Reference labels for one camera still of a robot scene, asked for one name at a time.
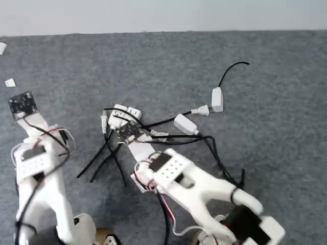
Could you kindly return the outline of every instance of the white wall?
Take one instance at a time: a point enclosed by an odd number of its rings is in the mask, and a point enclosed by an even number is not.
[[[327,29],[327,0],[0,0],[0,36]]]

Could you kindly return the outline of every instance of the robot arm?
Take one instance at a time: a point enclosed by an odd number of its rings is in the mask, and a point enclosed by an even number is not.
[[[208,236],[219,241],[273,245],[285,234],[273,218],[260,217],[263,206],[256,198],[226,180],[214,178],[173,149],[141,161],[136,175],[144,185],[151,181],[159,192],[187,210]],[[231,197],[236,208],[223,220],[213,218],[206,203],[212,199],[231,202]]]
[[[57,125],[48,126],[38,113],[30,92],[10,98],[9,105],[14,119],[29,136],[14,152],[19,197],[17,221],[36,186],[41,182],[24,214],[18,243],[25,245],[28,241],[29,245],[63,244],[63,242],[64,244],[98,244],[95,241],[96,228],[92,218],[87,214],[73,217],[65,195],[61,169],[47,175],[60,164],[62,159],[59,158],[66,154],[65,150],[47,134],[30,125],[51,133],[68,147],[65,129]],[[44,229],[40,223],[47,209],[52,209],[56,214],[57,226]]]

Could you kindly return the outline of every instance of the small white debris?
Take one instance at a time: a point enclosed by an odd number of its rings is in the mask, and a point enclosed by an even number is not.
[[[2,55],[6,49],[7,45],[3,42],[0,42],[0,55]]]
[[[7,87],[16,87],[16,84],[15,84],[14,79],[13,79],[13,78],[8,79],[8,80],[6,81],[6,86],[7,86]]]

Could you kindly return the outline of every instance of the circuit board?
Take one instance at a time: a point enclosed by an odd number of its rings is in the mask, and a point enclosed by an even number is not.
[[[130,121],[120,129],[116,130],[116,133],[126,144],[131,143],[132,141],[138,139],[144,134],[143,129],[134,121]]]
[[[8,101],[15,120],[37,113],[37,107],[31,92],[21,93],[11,97]]]

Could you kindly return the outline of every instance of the gray carpet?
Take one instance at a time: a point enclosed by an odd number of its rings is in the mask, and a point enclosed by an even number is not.
[[[69,129],[78,150],[64,167],[74,213],[87,212],[98,227],[114,227],[123,244],[162,244],[165,224],[156,196],[141,194],[128,179],[124,188],[115,164],[104,166],[88,183],[94,166],[77,173],[103,143],[99,115],[120,103],[143,111],[152,123],[210,104],[211,90],[225,69],[225,111],[190,115],[203,134],[215,136],[219,154],[237,178],[247,170],[246,190],[285,228],[282,244],[325,244],[327,210],[327,32],[220,32],[65,35],[0,38],[0,229],[10,244],[18,200],[10,149],[26,133],[16,124],[7,99],[33,92],[49,124]],[[16,88],[5,87],[13,77]],[[172,124],[159,130],[178,133]],[[203,142],[175,147],[217,176]],[[135,162],[119,152],[126,176]],[[194,222],[168,200],[177,229]],[[232,205],[210,202],[213,215]],[[188,244],[194,233],[171,236],[169,244]]]

